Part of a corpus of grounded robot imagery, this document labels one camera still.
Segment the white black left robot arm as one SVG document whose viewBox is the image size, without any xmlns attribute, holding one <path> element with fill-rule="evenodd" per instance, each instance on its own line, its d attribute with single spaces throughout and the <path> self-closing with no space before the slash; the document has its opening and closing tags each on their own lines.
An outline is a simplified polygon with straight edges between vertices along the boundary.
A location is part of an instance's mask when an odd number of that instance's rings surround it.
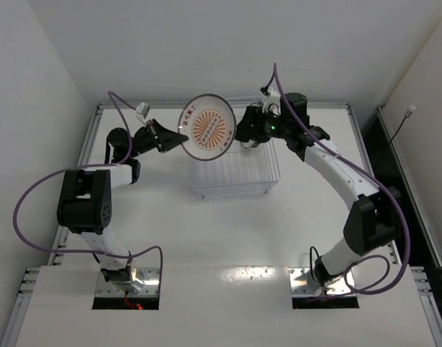
<svg viewBox="0 0 442 347">
<path fill-rule="evenodd" d="M 188 140 L 186 135 L 171 131 L 154 119 L 133 137 L 124 128 L 115 128 L 106 138 L 107 166 L 68 170 L 64 174 L 58 224 L 87 243 L 105 281 L 126 293 L 139 293 L 145 276 L 111 228 L 112 191 L 137 183 L 141 171 L 139 155 L 154 149 L 166 153 Z"/>
</svg>

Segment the orange sunburst pattern plate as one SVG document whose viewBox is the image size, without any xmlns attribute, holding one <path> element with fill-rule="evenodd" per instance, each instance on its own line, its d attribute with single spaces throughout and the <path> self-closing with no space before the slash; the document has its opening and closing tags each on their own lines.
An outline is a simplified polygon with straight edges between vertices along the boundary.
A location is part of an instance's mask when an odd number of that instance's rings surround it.
<svg viewBox="0 0 442 347">
<path fill-rule="evenodd" d="M 192 98 L 182 109 L 178 133 L 195 160 L 211 161 L 224 155 L 235 139 L 237 121 L 231 105 L 221 96 L 207 93 Z"/>
</svg>

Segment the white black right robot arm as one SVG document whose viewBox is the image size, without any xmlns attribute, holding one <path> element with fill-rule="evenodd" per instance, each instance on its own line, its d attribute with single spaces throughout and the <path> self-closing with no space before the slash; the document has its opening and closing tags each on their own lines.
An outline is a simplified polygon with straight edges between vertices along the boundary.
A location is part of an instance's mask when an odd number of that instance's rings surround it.
<svg viewBox="0 0 442 347">
<path fill-rule="evenodd" d="M 346 204 L 349 215 L 342 239 L 319 255 L 311 269 L 314 282 L 323 286 L 373 250 L 400 237 L 408 227 L 399 192 L 376 183 L 366 171 L 343 158 L 330 135 L 310 123 L 307 104 L 300 93 L 283 97 L 270 93 L 264 102 L 246 107 L 235 138 L 255 144 L 284 140 L 287 148 L 321 174 Z"/>
</svg>

